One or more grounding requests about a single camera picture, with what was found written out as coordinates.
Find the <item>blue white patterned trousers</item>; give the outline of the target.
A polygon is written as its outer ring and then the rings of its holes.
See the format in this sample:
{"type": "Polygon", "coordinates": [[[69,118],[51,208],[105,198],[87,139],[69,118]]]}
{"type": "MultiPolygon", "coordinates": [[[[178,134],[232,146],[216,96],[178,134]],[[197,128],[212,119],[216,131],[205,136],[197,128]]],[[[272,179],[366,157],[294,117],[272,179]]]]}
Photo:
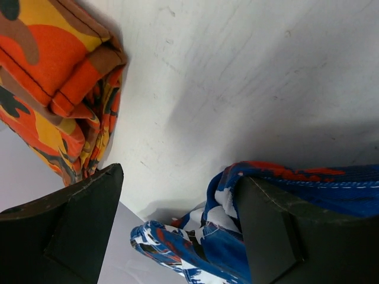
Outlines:
{"type": "Polygon", "coordinates": [[[171,224],[147,221],[132,229],[132,248],[188,283],[253,283],[236,205],[243,178],[258,178],[315,206],[353,217],[378,218],[378,166],[295,170],[239,162],[215,176],[207,200],[171,224]]]}

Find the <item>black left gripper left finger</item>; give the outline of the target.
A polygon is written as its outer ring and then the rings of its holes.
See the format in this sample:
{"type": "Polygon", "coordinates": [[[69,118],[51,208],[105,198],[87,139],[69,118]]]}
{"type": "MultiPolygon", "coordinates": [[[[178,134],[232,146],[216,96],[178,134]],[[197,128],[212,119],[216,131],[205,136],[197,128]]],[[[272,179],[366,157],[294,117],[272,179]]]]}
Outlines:
{"type": "Polygon", "coordinates": [[[114,163],[1,212],[1,283],[97,283],[121,195],[114,163]]]}

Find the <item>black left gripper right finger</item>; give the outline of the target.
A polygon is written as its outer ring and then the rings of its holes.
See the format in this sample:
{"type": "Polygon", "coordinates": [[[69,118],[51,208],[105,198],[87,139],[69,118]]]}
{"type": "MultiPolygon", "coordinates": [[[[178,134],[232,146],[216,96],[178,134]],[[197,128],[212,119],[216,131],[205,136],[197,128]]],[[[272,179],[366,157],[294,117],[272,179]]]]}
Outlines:
{"type": "Polygon", "coordinates": [[[315,206],[244,177],[236,205],[253,283],[377,283],[378,218],[315,206]]]}

